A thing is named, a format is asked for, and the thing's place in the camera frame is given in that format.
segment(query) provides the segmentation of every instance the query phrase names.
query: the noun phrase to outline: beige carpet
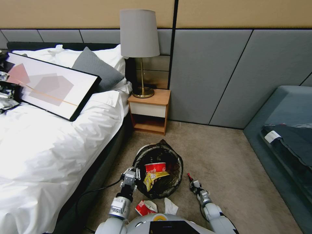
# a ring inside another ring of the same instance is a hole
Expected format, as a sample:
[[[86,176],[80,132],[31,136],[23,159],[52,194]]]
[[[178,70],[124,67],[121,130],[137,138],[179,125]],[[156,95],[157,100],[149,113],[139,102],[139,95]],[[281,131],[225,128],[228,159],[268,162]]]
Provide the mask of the beige carpet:
[[[106,184],[119,179],[142,146],[161,139],[184,162],[182,183],[169,197],[179,207],[178,216],[209,228],[195,195],[189,190],[190,172],[210,191],[212,201],[221,207],[240,234],[302,233],[241,130],[169,121],[166,136],[134,132],[119,152]],[[96,230],[108,218],[112,199],[119,191],[119,186],[114,186],[100,193],[87,220],[89,228]],[[142,199],[145,196],[135,191],[129,220],[138,216],[134,208]],[[159,212],[164,212],[163,199],[153,202]]]

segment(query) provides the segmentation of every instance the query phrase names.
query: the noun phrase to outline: bed frame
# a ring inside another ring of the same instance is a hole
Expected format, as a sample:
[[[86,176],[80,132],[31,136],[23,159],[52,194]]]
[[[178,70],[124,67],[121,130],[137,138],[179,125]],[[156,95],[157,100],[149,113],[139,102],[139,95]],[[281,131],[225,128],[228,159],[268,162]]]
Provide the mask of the bed frame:
[[[7,47],[12,50],[39,50],[45,48],[53,48],[56,45],[62,44],[63,49],[71,50],[83,50],[86,46],[90,50],[103,50],[112,49],[118,44],[98,44],[98,43],[41,43],[41,42],[8,42]],[[126,59],[125,77],[132,83],[133,86],[137,86],[136,79],[136,65],[134,58]],[[89,190],[100,188],[108,172],[114,163],[114,160],[119,152],[122,142],[125,141],[129,134],[132,132],[131,120],[129,114],[124,118],[123,124],[113,139],[107,144],[104,150],[97,157],[95,162],[88,169],[83,176],[77,189],[68,201],[61,208],[57,224],[53,234],[68,234],[79,232],[82,228],[82,224],[78,223],[75,217],[75,203],[78,197]],[[90,207],[94,202],[98,192],[89,193],[83,197],[79,202],[79,214],[82,220],[86,220]]]

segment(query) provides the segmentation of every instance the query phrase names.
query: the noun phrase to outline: brass lamp base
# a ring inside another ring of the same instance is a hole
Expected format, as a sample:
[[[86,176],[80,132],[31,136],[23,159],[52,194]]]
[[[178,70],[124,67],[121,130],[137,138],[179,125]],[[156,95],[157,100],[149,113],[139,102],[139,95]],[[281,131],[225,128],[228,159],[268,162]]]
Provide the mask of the brass lamp base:
[[[148,87],[138,87],[137,89],[133,90],[133,96],[136,98],[149,98],[154,95],[154,90]]]

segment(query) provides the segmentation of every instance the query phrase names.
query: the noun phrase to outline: crumpled tissue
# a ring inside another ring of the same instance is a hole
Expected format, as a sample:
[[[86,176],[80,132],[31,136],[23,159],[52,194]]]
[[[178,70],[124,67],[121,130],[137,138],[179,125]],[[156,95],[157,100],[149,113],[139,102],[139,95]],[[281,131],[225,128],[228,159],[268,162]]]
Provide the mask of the crumpled tissue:
[[[170,199],[165,198],[165,213],[175,215],[179,207],[175,205]]]

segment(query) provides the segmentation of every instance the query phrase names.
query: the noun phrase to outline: yellow snack wrapper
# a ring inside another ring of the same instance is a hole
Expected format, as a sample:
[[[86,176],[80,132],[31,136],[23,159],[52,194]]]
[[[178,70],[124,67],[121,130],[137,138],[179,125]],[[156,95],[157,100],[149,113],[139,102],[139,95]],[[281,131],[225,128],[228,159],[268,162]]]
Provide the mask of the yellow snack wrapper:
[[[147,191],[150,191],[153,187],[154,184],[154,180],[160,178],[160,177],[164,177],[164,176],[168,176],[169,173],[168,172],[154,172],[154,173],[147,173],[143,183],[146,185]]]

